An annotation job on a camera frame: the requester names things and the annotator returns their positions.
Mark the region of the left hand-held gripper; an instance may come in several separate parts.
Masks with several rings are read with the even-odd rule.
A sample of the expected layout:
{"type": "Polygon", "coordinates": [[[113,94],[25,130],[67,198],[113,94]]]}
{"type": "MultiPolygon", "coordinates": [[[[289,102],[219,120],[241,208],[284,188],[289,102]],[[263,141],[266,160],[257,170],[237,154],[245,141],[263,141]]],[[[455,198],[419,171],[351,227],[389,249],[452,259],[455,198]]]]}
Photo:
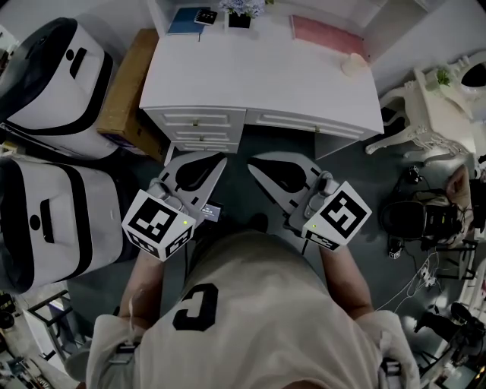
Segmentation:
{"type": "Polygon", "coordinates": [[[140,190],[123,219],[129,242],[164,262],[193,237],[227,164],[224,155],[182,155],[140,190]]]}

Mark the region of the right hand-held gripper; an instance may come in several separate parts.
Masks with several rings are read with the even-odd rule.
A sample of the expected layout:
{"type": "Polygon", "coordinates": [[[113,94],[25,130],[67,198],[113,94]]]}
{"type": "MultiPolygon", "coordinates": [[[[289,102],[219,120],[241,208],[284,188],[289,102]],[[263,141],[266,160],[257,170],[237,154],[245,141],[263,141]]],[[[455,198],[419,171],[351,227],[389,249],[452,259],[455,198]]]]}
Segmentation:
{"type": "Polygon", "coordinates": [[[321,172],[315,181],[312,161],[299,164],[251,157],[248,169],[264,192],[287,214],[309,192],[303,203],[305,221],[301,237],[328,251],[348,245],[372,214],[349,182],[337,182],[328,171],[321,172]]]}

